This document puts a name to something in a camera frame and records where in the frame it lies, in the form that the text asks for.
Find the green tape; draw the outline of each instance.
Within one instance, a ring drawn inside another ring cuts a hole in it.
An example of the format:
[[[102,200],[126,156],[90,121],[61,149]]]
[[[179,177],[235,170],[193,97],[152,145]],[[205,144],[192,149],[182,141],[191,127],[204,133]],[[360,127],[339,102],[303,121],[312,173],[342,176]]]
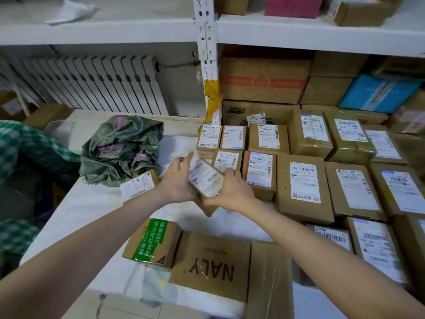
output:
[[[167,225],[168,221],[166,220],[157,220],[152,218],[147,226],[145,236],[136,248],[131,259],[139,262],[149,262],[157,245],[162,244],[162,241],[164,240]]]

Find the pink box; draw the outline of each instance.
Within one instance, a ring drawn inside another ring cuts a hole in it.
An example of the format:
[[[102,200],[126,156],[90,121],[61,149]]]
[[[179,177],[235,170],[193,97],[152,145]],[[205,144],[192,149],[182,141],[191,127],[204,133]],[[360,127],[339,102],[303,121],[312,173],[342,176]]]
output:
[[[265,15],[315,18],[323,0],[268,0]]]

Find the person's right arm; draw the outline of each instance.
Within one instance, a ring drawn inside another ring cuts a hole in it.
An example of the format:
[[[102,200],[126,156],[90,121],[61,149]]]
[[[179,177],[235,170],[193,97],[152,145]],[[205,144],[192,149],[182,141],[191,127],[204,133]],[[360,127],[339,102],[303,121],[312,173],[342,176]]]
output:
[[[384,273],[256,199],[240,172],[227,169],[221,193],[205,205],[237,211],[257,223],[348,318],[425,318],[425,306]]]

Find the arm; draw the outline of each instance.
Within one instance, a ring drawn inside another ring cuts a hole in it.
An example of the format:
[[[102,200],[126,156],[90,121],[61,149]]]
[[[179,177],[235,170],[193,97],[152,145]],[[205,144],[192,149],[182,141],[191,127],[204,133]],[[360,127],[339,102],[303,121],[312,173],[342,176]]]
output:
[[[61,318],[131,234],[157,209],[193,200],[189,164],[176,159],[155,188],[53,244],[0,281],[4,319]]]
[[[240,172],[226,170],[221,193],[204,203],[257,223],[348,318],[424,318],[425,307],[381,271],[256,199]]]

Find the person's left hand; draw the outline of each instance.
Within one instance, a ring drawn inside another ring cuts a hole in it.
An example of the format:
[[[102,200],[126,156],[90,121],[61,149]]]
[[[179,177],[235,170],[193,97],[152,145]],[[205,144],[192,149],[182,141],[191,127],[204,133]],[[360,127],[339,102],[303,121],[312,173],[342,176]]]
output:
[[[186,158],[174,159],[158,185],[158,189],[164,192],[164,199],[170,204],[196,199],[189,189],[189,166],[192,157],[193,152],[190,152]]]

